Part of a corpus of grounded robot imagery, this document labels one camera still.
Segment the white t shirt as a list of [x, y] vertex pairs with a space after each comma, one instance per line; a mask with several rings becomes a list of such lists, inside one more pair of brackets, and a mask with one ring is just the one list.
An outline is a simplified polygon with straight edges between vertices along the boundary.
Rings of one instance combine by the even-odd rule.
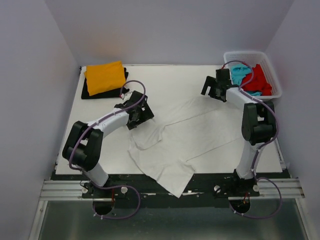
[[189, 160], [242, 137], [242, 116], [235, 106], [204, 96], [172, 103], [131, 130], [128, 153], [156, 181], [186, 179], [195, 173]]

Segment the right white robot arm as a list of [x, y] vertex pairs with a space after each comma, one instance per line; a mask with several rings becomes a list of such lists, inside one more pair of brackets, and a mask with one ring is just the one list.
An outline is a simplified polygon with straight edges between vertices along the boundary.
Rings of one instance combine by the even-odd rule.
[[248, 190], [245, 180], [256, 176], [261, 154], [278, 134], [275, 108], [272, 101], [261, 101], [232, 84], [230, 71], [218, 69], [215, 77], [207, 76], [201, 94], [234, 104], [242, 110], [241, 133], [245, 140], [240, 162], [235, 169], [238, 179], [230, 183], [230, 191], [241, 196]]

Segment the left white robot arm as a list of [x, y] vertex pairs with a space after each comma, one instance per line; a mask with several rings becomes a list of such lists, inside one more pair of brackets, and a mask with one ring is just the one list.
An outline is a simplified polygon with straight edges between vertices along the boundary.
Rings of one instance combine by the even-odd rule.
[[77, 121], [73, 124], [62, 150], [62, 157], [73, 170], [83, 172], [93, 183], [93, 191], [101, 198], [107, 197], [111, 185], [109, 175], [99, 164], [102, 143], [115, 130], [127, 127], [133, 130], [154, 117], [147, 103], [148, 97], [133, 91], [124, 103], [116, 104], [106, 115], [90, 122]]

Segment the cyan t shirt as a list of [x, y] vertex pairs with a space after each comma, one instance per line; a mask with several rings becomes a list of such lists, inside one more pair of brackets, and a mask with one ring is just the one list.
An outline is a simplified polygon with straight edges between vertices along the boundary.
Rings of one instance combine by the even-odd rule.
[[[252, 70], [249, 66], [242, 63], [236, 64], [230, 69], [231, 79], [234, 85], [241, 86], [247, 83], [252, 77]], [[256, 75], [253, 74], [253, 79], [248, 84], [243, 86], [243, 90], [252, 96], [261, 96], [262, 90], [261, 85], [258, 82], [255, 82]]]

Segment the folded black t shirt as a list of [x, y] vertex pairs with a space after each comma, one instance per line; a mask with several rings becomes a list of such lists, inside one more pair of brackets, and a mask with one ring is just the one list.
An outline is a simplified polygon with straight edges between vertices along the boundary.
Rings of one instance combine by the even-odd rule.
[[[127, 80], [127, 77], [129, 73], [127, 72], [127, 69], [124, 67], [124, 75], [125, 79]], [[114, 90], [102, 92], [96, 95], [89, 96], [88, 93], [88, 87], [87, 87], [87, 79], [84, 76], [84, 84], [82, 88], [82, 93], [81, 93], [81, 99], [83, 100], [89, 100], [89, 99], [109, 99], [109, 98], [118, 98], [120, 96], [120, 91], [121, 88], [117, 88]]]

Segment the red t shirt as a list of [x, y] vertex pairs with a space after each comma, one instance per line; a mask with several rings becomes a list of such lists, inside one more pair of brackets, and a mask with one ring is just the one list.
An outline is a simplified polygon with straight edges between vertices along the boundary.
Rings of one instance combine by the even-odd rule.
[[247, 74], [241, 84], [241, 88], [252, 96], [271, 96], [272, 86], [267, 82], [265, 74], [260, 64], [253, 68], [253, 79], [250, 81], [252, 73]]

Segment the white plastic basket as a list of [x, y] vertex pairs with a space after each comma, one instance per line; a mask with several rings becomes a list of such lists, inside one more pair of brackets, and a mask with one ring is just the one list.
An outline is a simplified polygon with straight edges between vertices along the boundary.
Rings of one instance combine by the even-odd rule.
[[257, 99], [267, 101], [271, 99], [278, 99], [282, 96], [282, 87], [276, 75], [276, 72], [268, 59], [267, 55], [262, 51], [256, 50], [240, 50], [240, 51], [227, 51], [223, 54], [224, 62], [241, 61], [256, 67], [260, 65], [266, 78], [266, 82], [271, 85], [271, 94], [265, 96], [257, 96]]

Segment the folded orange t shirt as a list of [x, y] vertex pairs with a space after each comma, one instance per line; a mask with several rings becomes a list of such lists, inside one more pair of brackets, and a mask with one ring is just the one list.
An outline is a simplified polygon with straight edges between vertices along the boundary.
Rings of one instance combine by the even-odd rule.
[[125, 82], [125, 69], [121, 61], [88, 65], [84, 73], [89, 96], [121, 88]]

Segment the left white knob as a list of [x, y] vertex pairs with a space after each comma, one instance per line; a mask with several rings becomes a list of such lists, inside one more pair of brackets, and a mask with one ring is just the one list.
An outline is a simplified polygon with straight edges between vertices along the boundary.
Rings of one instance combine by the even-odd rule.
[[121, 187], [120, 191], [122, 194], [126, 194], [128, 192], [128, 188], [123, 186], [123, 187]]

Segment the white knob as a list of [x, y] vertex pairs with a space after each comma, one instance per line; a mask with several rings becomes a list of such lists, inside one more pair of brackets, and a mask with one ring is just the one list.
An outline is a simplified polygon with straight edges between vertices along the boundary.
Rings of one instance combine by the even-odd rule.
[[122, 194], [126, 194], [128, 192], [128, 188], [123, 186], [123, 187], [121, 187], [120, 191]]
[[214, 193], [216, 193], [216, 194], [220, 193], [221, 192], [221, 187], [219, 185], [215, 185], [213, 190], [214, 190]]

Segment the right white knob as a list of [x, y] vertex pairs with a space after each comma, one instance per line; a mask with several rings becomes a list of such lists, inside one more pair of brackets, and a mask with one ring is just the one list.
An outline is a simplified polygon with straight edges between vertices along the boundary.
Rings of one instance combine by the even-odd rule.
[[221, 187], [219, 185], [215, 185], [213, 190], [214, 190], [214, 193], [216, 193], [216, 194], [220, 193], [221, 192]]

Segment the black base frame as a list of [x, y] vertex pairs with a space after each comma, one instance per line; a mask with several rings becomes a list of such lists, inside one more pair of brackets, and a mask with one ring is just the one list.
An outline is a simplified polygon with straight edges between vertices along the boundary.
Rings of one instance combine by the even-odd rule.
[[[240, 179], [234, 173], [196, 173], [187, 178], [168, 176], [155, 180], [145, 174], [111, 174], [106, 184], [98, 188], [89, 182], [83, 174], [63, 175], [53, 173], [53, 181], [79, 181], [86, 189], [82, 195], [85, 199], [89, 194], [95, 198], [109, 198], [108, 204], [119, 208], [133, 208], [139, 204], [142, 208], [227, 208], [230, 202], [245, 201], [250, 197], [259, 196], [258, 182], [272, 179], [290, 179], [287, 170], [283, 172], [258, 173], [252, 179]], [[220, 193], [214, 193], [214, 186], [220, 186]], [[121, 187], [127, 187], [126, 194]]]

